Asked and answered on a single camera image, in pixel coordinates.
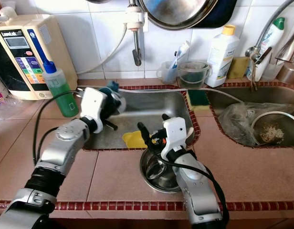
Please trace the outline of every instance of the display screen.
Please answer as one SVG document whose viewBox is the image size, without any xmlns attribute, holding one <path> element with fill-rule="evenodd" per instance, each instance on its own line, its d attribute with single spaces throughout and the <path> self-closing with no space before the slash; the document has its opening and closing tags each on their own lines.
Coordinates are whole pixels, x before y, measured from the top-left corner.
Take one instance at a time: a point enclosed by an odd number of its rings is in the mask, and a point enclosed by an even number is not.
<svg viewBox="0 0 294 229">
<path fill-rule="evenodd" d="M 24 37 L 9 37 L 4 39 L 10 49 L 29 48 L 29 45 Z"/>
</svg>

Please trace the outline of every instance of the stainless steel sink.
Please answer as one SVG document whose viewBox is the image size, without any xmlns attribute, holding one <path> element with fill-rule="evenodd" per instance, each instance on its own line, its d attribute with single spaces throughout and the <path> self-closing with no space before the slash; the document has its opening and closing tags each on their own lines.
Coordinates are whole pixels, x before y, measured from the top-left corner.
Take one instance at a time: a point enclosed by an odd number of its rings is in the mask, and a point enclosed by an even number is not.
<svg viewBox="0 0 294 229">
<path fill-rule="evenodd" d="M 294 90 L 281 86 L 259 87 L 255 92 L 251 92 L 249 87 L 227 87 L 218 88 L 218 90 L 231 94 L 244 102 L 294 105 Z M 236 103 L 235 100 L 216 92 L 208 92 L 207 97 L 216 117 L 219 117 L 226 107 Z"/>
<path fill-rule="evenodd" d="M 112 116 L 108 120 L 118 126 L 114 131 L 108 126 L 99 134 L 93 134 L 85 144 L 85 149 L 117 149 L 126 148 L 122 136 L 128 132 L 137 131 L 137 123 L 145 124 L 150 133 L 163 128 L 162 114 L 170 117 L 183 117 L 187 130 L 193 127 L 184 97 L 179 92 L 167 93 L 129 93 L 121 92 L 127 101 L 125 112 Z M 187 141 L 194 138 L 192 134 Z"/>
</svg>

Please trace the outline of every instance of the pink tiled countertop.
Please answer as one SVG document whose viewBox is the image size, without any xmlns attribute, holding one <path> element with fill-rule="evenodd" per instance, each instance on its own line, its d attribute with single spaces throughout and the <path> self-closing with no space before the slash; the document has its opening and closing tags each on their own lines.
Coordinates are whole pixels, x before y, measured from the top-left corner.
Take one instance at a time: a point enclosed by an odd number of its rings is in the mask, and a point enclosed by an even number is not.
<svg viewBox="0 0 294 229">
<path fill-rule="evenodd" d="M 121 86 L 160 84 L 157 79 L 117 82 Z M 0 121 L 0 213 L 33 171 L 32 134 L 42 103 L 31 102 L 22 114 Z M 219 130 L 211 111 L 195 115 L 201 134 L 193 149 L 221 184 L 231 218 L 294 217 L 294 149 L 244 147 Z M 42 116 L 38 140 L 48 129 L 67 121 L 52 104 Z M 141 154 L 142 150 L 81 150 L 61 187 L 52 217 L 186 219 L 180 193 L 159 193 L 144 182 L 139 171 Z"/>
</svg>

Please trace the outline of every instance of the red tile edge trim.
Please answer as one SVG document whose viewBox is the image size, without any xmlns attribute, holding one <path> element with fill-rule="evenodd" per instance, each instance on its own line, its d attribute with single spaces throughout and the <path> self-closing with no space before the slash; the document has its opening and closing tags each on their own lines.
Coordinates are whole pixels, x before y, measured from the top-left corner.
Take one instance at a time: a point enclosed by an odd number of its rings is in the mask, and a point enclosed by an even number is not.
<svg viewBox="0 0 294 229">
<path fill-rule="evenodd" d="M 290 88 L 292 90 L 294 90 L 294 85 L 292 84 L 284 84 L 282 82 L 256 82 L 257 84 L 257 87 L 286 87 L 286 88 Z M 221 86 L 219 86 L 218 88 L 221 88 L 221 87 L 250 87 L 250 82 L 242 82 L 242 83 L 224 83 L 222 84 Z M 249 147 L 249 148 L 257 148 L 257 149 L 260 149 L 260 148 L 267 148 L 267 149 L 277 149 L 277 148 L 294 148 L 294 146 L 246 146 L 246 145 L 243 145 L 243 144 L 240 144 L 239 142 L 235 141 L 233 138 L 229 137 L 228 135 L 225 134 L 225 132 L 223 131 L 220 123 L 219 123 L 219 119 L 218 117 L 216 116 L 215 114 L 215 111 L 212 107 L 212 105 L 210 104 L 210 109 L 211 109 L 211 112 L 213 114 L 213 117 L 215 118 L 215 121 L 217 123 L 217 126 L 219 128 L 219 130 L 227 137 L 229 138 L 230 140 L 232 140 L 233 142 L 243 146 L 243 147 Z"/>
<path fill-rule="evenodd" d="M 5 209 L 11 201 L 0 200 L 0 209 Z M 282 211 L 294 210 L 294 201 L 265 202 L 227 202 L 229 211 Z M 163 201 L 94 201 L 94 202 L 57 202 L 55 210 L 135 210 L 135 211 L 185 211 L 183 202 Z"/>
<path fill-rule="evenodd" d="M 127 89 L 127 90 L 149 90 L 149 89 L 181 89 L 180 87 L 178 86 L 175 86 L 175 85 L 144 85 L 144 86 L 121 86 L 120 87 L 121 89 Z M 194 127 L 194 138 L 193 140 L 188 143 L 187 146 L 192 146 L 194 145 L 198 139 L 199 139 L 199 136 L 200 136 L 200 127 L 199 127 L 199 124 L 197 123 L 197 119 L 196 119 L 196 116 L 195 116 L 195 113 L 189 109 L 189 104 L 187 102 L 187 97 L 186 97 L 186 91 L 182 91 L 180 92 L 183 97 L 184 97 L 184 100 L 185 100 L 185 104 L 186 104 L 186 107 L 187 107 L 187 110 L 189 111 L 189 116 L 190 116 L 190 119 L 191 119 L 191 122 L 193 124 L 193 127 Z M 83 148 L 84 151 L 130 151 L 130 150 L 145 150 L 145 148 L 118 148 L 118 149 L 89 149 L 89 148 Z"/>
</svg>

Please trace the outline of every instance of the green dish soap bottle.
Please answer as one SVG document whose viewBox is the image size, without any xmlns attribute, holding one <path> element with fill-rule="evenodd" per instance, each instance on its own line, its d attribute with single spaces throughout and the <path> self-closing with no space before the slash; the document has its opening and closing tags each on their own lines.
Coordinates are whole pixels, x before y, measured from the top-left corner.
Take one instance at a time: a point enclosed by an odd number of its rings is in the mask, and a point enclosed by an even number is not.
<svg viewBox="0 0 294 229">
<path fill-rule="evenodd" d="M 53 96 L 70 91 L 69 84 L 60 68 L 56 68 L 54 62 L 43 62 L 45 72 L 42 76 Z M 56 103 L 64 117 L 73 117 L 79 113 L 78 106 L 72 94 L 65 94 L 56 99 Z"/>
</svg>

